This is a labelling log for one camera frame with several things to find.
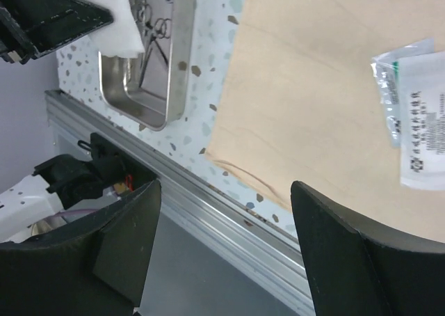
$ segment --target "stainless steel tray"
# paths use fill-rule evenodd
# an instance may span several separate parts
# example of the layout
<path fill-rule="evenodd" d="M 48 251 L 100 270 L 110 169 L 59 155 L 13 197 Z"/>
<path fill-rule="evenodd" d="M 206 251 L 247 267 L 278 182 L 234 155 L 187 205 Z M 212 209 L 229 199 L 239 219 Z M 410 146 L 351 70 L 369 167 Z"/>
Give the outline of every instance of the stainless steel tray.
<path fill-rule="evenodd" d="M 157 23 L 155 30 L 163 33 L 137 59 L 99 55 L 100 89 L 111 108 L 155 131 L 181 118 L 186 104 L 195 1 L 130 0 L 144 43 L 148 46 L 151 36 L 148 26 L 153 28 Z"/>

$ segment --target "brown paper sheet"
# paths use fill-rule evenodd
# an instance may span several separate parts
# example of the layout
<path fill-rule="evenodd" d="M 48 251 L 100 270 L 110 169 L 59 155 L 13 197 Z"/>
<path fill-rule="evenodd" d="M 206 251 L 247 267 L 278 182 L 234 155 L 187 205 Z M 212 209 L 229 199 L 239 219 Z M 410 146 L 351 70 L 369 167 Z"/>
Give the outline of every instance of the brown paper sheet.
<path fill-rule="evenodd" d="M 288 210 L 302 180 L 445 242 L 445 192 L 400 185 L 370 67 L 428 37 L 444 48 L 444 0 L 246 0 L 207 157 Z"/>

